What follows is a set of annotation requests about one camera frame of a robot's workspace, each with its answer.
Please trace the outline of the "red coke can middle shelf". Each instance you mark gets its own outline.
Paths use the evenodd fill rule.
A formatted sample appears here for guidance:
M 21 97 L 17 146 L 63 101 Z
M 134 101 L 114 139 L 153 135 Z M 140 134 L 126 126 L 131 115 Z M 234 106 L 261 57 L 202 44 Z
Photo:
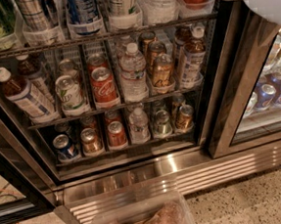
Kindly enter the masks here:
M 109 69 L 106 67 L 95 68 L 90 76 L 95 101 L 107 103 L 117 97 L 115 80 Z

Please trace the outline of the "clear water bottle middle shelf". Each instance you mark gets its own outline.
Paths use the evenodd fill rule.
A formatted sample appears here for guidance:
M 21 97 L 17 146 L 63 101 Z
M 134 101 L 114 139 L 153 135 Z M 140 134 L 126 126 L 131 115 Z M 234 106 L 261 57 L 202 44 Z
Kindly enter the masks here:
M 139 102 L 148 94 L 145 56 L 136 43 L 128 43 L 119 60 L 122 91 L 127 102 Z

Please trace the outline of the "white green can top shelf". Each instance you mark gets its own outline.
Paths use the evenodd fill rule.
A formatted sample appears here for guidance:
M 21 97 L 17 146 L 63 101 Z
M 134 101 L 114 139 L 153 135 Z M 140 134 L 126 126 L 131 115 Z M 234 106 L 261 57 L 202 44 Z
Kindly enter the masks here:
M 135 12 L 136 0 L 107 0 L 108 9 L 112 16 L 131 15 Z

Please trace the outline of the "blue white can top shelf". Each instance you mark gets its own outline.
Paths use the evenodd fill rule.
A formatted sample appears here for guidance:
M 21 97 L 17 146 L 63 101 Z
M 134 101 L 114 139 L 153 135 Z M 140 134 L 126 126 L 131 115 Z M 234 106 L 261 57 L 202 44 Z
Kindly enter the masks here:
M 72 24 L 93 23 L 99 19 L 96 0 L 67 0 Z

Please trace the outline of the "brown tea bottle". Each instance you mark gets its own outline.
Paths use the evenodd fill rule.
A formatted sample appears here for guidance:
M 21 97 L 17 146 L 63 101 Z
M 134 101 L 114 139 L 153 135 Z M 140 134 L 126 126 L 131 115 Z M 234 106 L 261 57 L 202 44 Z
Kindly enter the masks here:
M 5 67 L 0 67 L 0 83 L 6 99 L 16 104 L 30 117 L 51 115 L 55 106 L 42 92 L 27 78 L 13 75 Z
M 197 24 L 191 31 L 191 38 L 182 47 L 179 54 L 177 75 L 181 89 L 191 88 L 199 79 L 199 72 L 206 55 L 205 27 Z

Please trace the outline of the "small water bottle bottom shelf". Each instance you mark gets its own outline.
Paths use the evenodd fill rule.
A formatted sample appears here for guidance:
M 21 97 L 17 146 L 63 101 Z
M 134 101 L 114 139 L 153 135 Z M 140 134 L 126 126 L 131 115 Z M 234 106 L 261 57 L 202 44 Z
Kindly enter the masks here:
M 142 144 L 151 138 L 147 114 L 136 108 L 129 116 L 130 135 L 134 144 Z

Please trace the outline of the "gold brown can middle shelf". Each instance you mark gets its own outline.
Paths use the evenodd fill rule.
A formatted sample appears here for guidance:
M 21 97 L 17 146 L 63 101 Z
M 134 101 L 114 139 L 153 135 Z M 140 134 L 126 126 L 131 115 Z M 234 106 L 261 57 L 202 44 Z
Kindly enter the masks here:
M 169 54 L 161 53 L 157 55 L 153 62 L 152 84 L 158 88 L 168 86 L 173 67 L 172 57 Z

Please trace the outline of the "green silver can bottom shelf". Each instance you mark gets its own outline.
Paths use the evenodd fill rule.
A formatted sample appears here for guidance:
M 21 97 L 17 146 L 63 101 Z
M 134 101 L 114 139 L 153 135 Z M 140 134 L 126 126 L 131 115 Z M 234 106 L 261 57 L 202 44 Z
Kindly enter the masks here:
M 167 136 L 171 133 L 172 127 L 169 121 L 169 112 L 166 110 L 157 111 L 154 116 L 154 132 L 159 137 Z

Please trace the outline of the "blue pepsi can bottom shelf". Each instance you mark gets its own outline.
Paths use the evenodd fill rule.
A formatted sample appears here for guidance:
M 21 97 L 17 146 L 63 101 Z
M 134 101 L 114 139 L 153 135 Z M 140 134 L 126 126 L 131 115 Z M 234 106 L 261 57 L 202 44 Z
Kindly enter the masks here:
M 53 147 L 57 151 L 58 160 L 62 163 L 72 161 L 79 155 L 75 144 L 66 134 L 57 135 L 53 140 Z

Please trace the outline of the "green white soda can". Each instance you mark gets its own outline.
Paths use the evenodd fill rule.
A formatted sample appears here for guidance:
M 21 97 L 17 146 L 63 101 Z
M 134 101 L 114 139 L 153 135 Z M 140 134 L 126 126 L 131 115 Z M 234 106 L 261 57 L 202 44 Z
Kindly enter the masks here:
M 80 83 L 70 75 L 61 75 L 55 82 L 62 107 L 67 111 L 80 108 L 84 101 Z

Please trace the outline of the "stainless steel fridge grille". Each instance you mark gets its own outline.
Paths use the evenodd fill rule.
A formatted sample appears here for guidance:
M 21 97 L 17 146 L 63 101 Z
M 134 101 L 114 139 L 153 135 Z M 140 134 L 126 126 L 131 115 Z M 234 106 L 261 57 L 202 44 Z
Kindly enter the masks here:
M 189 195 L 281 164 L 281 139 L 212 158 L 201 150 L 177 153 L 69 182 L 54 212 L 65 224 L 90 224 L 96 215 L 178 191 Z

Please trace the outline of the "orange can bottom shelf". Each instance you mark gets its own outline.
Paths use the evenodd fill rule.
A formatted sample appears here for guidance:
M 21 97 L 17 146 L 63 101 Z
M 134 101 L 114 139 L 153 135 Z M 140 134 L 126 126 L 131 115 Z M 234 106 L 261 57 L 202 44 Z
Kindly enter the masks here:
M 92 128 L 85 128 L 81 133 L 82 149 L 85 153 L 97 153 L 103 149 L 101 138 Z

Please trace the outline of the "brown tea bottle right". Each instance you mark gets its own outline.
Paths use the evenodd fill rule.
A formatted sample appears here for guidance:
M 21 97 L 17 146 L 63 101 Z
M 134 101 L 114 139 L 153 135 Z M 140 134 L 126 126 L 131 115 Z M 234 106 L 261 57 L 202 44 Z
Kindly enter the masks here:
M 181 89 L 191 88 L 199 79 L 199 72 L 206 55 L 205 27 L 197 24 L 191 31 L 191 38 L 182 47 L 179 54 L 177 75 Z

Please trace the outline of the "fridge glass door right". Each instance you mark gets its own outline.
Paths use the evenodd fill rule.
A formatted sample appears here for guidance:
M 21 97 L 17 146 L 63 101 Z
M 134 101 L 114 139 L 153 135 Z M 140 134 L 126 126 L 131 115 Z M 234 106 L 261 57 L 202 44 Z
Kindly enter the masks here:
M 278 25 L 256 15 L 240 1 L 222 2 L 220 5 L 231 8 L 225 47 L 220 58 L 230 70 L 221 78 L 224 82 L 218 92 L 221 103 L 211 134 L 209 153 L 214 158 L 221 158 L 243 152 L 281 151 L 281 131 L 270 131 L 265 136 L 254 136 L 239 144 L 232 142 L 266 54 L 278 32 Z

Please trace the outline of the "plaid can top shelf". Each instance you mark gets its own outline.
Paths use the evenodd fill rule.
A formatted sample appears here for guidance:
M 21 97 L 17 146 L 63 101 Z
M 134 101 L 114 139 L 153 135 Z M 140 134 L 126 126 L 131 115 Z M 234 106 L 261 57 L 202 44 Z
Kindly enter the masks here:
M 15 0 L 25 23 L 33 31 L 43 31 L 58 25 L 54 0 Z

